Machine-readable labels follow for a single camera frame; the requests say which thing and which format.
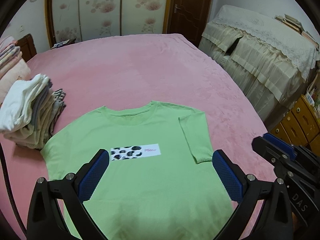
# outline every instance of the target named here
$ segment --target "black cable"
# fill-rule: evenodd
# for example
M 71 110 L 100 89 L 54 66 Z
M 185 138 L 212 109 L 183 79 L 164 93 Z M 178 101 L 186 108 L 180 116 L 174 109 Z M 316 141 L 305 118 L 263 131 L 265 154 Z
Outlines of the black cable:
M 4 176 L 4 182 L 5 182 L 5 187 L 7 188 L 7 193 L 9 196 L 9 200 L 13 209 L 13 213 L 16 216 L 16 219 L 18 221 L 18 224 L 23 232 L 23 234 L 27 237 L 27 230 L 26 227 L 24 226 L 22 219 L 19 215 L 18 209 L 17 209 L 17 205 L 14 201 L 13 198 L 13 194 L 12 194 L 12 190 L 11 190 L 11 186 L 10 186 L 10 181 L 9 181 L 9 174 L 8 174 L 8 169 L 7 169 L 7 164 L 5 162 L 5 157 L 4 157 L 4 152 L 2 149 L 2 145 L 0 142 L 0 161 L 1 161 L 1 166 L 2 166 L 2 171 L 3 171 L 3 176 Z

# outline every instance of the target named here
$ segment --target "book stack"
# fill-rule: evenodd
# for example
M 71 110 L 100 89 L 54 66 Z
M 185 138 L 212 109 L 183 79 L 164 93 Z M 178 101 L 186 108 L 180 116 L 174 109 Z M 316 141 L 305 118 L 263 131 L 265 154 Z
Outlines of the book stack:
M 291 29 L 295 30 L 297 33 L 305 37 L 316 47 L 317 50 L 319 50 L 319 44 L 311 36 L 310 33 L 304 30 L 302 23 L 299 22 L 296 18 L 293 18 L 290 15 L 285 14 L 284 17 L 276 15 L 275 19 L 282 22 L 286 26 L 290 27 Z
M 308 32 L 302 32 L 301 34 L 303 37 L 308 39 L 315 47 L 317 50 L 319 50 L 319 44 L 315 41 L 315 39 L 310 35 Z

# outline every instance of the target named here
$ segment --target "green t-shirt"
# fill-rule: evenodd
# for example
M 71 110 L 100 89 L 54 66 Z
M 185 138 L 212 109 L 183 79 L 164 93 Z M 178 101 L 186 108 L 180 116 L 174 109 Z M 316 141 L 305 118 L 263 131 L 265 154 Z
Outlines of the green t-shirt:
M 157 101 L 123 111 L 103 106 L 58 132 L 41 153 L 55 180 L 99 149 L 155 144 L 159 155 L 110 161 L 84 206 L 110 240 L 212 240 L 233 210 L 211 163 L 204 112 Z M 64 216 L 79 237 L 66 208 Z

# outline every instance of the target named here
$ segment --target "metal screw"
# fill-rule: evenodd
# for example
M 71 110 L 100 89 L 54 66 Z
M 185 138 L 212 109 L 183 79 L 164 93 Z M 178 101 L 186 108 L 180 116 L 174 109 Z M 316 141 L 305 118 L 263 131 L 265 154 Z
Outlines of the metal screw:
M 247 175 L 248 180 L 250 181 L 254 181 L 256 179 L 256 177 L 253 174 L 248 174 Z
M 40 177 L 39 179 L 37 179 L 37 182 L 38 182 L 39 184 L 41 184 L 42 182 L 44 182 L 44 177 Z
M 74 177 L 75 177 L 75 174 L 74 174 L 74 173 L 68 173 L 68 174 L 66 175 L 66 179 L 67 179 L 67 180 L 72 180 Z
M 278 178 L 278 179 L 277 179 L 277 182 L 278 182 L 280 185 L 284 184 L 284 181 L 283 181 L 283 179 L 281 179 L 281 178 Z

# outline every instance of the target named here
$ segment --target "wooden headboard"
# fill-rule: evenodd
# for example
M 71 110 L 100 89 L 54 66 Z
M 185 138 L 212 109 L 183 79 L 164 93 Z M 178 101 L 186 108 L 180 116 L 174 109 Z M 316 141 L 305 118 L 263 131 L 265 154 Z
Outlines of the wooden headboard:
M 17 46 L 20 46 L 20 51 L 22 51 L 22 58 L 25 62 L 32 59 L 37 54 L 31 34 L 27 34 L 26 36 L 18 40 Z

